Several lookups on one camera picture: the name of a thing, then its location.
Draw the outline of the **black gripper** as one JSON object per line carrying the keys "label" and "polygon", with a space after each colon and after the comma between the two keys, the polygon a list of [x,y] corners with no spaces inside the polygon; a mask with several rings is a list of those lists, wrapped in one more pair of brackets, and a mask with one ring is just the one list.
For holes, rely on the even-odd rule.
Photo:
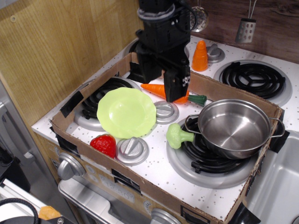
{"label": "black gripper", "polygon": [[164,21],[143,22],[144,29],[136,31],[139,43],[135,52],[139,68],[135,79],[140,83],[162,76],[167,102],[187,94],[191,74],[184,48],[190,41],[189,16],[174,16]]}

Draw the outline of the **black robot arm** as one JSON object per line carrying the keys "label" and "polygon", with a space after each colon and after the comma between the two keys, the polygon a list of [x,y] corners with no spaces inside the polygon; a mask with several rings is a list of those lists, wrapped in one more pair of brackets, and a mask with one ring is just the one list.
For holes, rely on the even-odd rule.
{"label": "black robot arm", "polygon": [[191,79],[185,48],[196,28],[190,24],[194,10],[184,0],[141,0],[137,14],[143,22],[135,49],[141,82],[163,76],[166,100],[184,97]]}

